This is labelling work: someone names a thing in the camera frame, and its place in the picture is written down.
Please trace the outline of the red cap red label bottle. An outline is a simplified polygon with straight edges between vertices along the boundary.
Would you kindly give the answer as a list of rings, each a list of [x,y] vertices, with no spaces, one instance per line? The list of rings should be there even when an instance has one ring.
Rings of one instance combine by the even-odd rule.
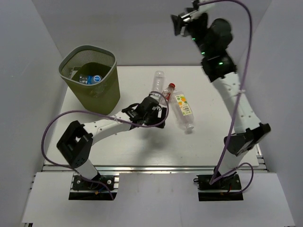
[[[159,99],[159,103],[161,105],[165,105],[166,101],[169,102],[170,97],[171,97],[172,93],[175,90],[175,87],[176,87],[175,84],[170,83],[168,85],[168,87],[165,90],[163,90],[163,92],[162,92],[163,97],[161,96],[160,99]]]

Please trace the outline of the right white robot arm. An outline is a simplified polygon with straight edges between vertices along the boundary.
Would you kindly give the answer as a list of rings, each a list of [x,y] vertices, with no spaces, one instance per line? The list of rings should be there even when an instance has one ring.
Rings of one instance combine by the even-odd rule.
[[[230,23],[222,18],[208,25],[208,14],[196,10],[170,16],[174,34],[190,36],[203,58],[201,66],[213,87],[220,94],[232,119],[230,136],[224,138],[226,149],[217,165],[214,184],[226,188],[231,183],[228,171],[237,168],[243,157],[270,131],[252,110],[238,75],[237,66],[226,51],[233,40]]]

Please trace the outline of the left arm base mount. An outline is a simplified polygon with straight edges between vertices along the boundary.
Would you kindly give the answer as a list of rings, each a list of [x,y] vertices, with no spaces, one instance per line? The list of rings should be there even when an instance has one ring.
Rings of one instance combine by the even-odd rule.
[[[118,191],[119,176],[102,175],[99,181],[109,188],[113,198],[115,198]],[[87,182],[80,176],[74,175],[71,182],[69,200],[112,201],[112,197],[102,184]]]

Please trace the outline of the blue label blue cap bottle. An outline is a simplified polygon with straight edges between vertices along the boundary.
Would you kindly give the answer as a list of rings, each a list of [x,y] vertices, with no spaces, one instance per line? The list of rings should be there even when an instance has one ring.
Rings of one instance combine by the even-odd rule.
[[[100,75],[83,75],[80,74],[79,82],[85,85],[93,85],[99,83],[102,80]]]

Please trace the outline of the aluminium table edge rail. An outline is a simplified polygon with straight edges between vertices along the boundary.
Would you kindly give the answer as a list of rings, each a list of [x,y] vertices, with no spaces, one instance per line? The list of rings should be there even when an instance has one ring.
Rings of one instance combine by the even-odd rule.
[[[214,167],[128,167],[128,166],[97,166],[98,171],[211,171],[213,172]],[[42,171],[69,171],[70,169],[59,166],[44,165]],[[241,167],[239,171],[250,170],[249,167]],[[254,167],[257,172],[268,172],[265,164],[259,164],[258,167]]]

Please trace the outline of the green mesh waste bin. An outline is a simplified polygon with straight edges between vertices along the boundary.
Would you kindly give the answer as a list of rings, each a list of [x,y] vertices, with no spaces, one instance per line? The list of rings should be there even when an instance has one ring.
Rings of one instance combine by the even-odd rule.
[[[59,66],[61,78],[83,107],[99,114],[110,114],[120,99],[120,88],[115,55],[91,45],[75,48]],[[100,75],[102,80],[93,85],[79,82],[80,74]]]

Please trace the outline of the orange label white cap bottle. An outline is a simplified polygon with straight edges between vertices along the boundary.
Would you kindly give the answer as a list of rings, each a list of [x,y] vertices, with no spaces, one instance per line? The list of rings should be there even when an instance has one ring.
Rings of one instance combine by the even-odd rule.
[[[186,132],[192,131],[194,128],[194,115],[182,91],[173,93],[171,106],[179,127]]]

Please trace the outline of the clear bottle blue-white cap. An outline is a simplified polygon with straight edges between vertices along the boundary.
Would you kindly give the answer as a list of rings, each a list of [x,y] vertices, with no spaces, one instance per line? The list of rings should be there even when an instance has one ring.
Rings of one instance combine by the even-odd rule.
[[[163,92],[163,85],[165,80],[165,74],[163,71],[156,71],[154,74],[153,84],[152,84],[152,91],[157,91],[159,93]]]

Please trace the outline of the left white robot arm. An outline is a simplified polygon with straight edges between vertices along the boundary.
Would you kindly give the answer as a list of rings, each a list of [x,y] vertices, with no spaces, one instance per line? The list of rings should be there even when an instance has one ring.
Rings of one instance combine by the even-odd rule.
[[[85,124],[73,121],[56,147],[70,167],[84,178],[85,185],[94,189],[99,186],[100,174],[89,160],[92,146],[134,128],[163,129],[168,113],[168,104],[161,105],[155,95],[149,95],[141,103],[132,104],[113,116],[102,115],[101,120]]]

